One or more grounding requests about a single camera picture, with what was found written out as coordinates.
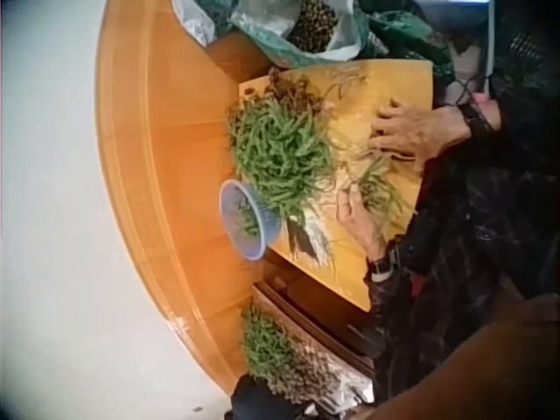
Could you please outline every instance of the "hand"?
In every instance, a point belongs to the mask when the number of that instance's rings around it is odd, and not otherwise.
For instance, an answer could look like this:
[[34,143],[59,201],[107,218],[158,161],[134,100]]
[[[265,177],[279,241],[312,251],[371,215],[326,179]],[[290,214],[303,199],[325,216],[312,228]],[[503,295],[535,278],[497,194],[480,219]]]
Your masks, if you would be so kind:
[[391,100],[372,121],[367,149],[386,149],[414,155],[415,170],[422,172],[428,159],[466,140],[471,131],[456,107],[420,109]]
[[347,183],[337,195],[336,218],[346,231],[364,248],[370,262],[382,259],[387,252],[379,218],[363,205],[358,184]]

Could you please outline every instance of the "wooden cutting board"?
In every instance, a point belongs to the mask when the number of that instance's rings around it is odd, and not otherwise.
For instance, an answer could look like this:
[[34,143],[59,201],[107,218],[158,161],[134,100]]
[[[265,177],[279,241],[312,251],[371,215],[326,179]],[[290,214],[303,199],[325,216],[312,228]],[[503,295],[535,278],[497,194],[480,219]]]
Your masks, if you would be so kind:
[[[370,123],[380,106],[391,97],[423,109],[432,104],[432,69],[428,61],[406,59],[370,59],[328,66],[312,66],[283,73],[297,78],[305,74],[312,88],[325,97],[328,112],[327,134],[334,144],[333,153],[339,162],[335,185],[314,198],[317,223],[329,242],[328,262],[317,264],[309,256],[292,255],[285,227],[271,247],[302,271],[361,308],[369,309],[368,289],[363,283],[366,257],[363,249],[336,221],[336,192],[350,177],[357,179],[369,166],[356,155],[371,133]],[[268,77],[242,83],[240,96],[247,88],[262,93]],[[421,178],[411,170],[411,163],[393,161],[386,179],[411,206],[417,202]],[[386,224],[387,240],[403,234],[412,218],[411,208],[395,213]]]

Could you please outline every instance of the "green plastic bag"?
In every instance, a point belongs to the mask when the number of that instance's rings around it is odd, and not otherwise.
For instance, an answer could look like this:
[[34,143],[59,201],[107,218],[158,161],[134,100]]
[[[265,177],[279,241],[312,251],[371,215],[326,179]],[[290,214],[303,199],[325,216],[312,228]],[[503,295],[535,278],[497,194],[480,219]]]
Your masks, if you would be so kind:
[[386,11],[369,17],[371,31],[362,59],[428,60],[434,77],[448,85],[455,80],[452,56],[441,35],[407,11]]
[[324,1],[339,19],[325,52],[304,52],[285,39],[298,20],[301,0],[239,0],[231,22],[281,68],[352,60],[367,42],[368,16],[354,8],[353,0]]

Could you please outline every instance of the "pile of vegetables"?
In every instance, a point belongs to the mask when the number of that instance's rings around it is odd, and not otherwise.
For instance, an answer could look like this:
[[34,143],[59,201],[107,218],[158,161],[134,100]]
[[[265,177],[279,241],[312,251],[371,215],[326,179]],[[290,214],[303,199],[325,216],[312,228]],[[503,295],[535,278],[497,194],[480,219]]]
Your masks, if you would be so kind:
[[340,385],[322,353],[290,337],[254,306],[243,312],[242,346],[248,373],[293,403],[319,399]]
[[333,157],[319,114],[322,100],[304,77],[269,74],[263,95],[246,92],[228,118],[237,171],[280,218],[301,219],[302,209],[333,175]]

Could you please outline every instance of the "blue plastic basket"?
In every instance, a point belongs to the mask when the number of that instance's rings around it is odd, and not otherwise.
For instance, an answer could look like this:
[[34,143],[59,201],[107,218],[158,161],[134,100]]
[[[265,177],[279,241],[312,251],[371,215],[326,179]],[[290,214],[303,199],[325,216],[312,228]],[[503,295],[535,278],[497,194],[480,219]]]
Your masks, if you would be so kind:
[[[242,215],[239,211],[241,200],[247,199],[255,212],[259,234],[251,237],[243,232]],[[229,179],[220,189],[220,215],[227,236],[239,253],[250,261],[260,259],[268,247],[280,233],[280,219],[258,199],[255,188],[251,184],[243,184]]]

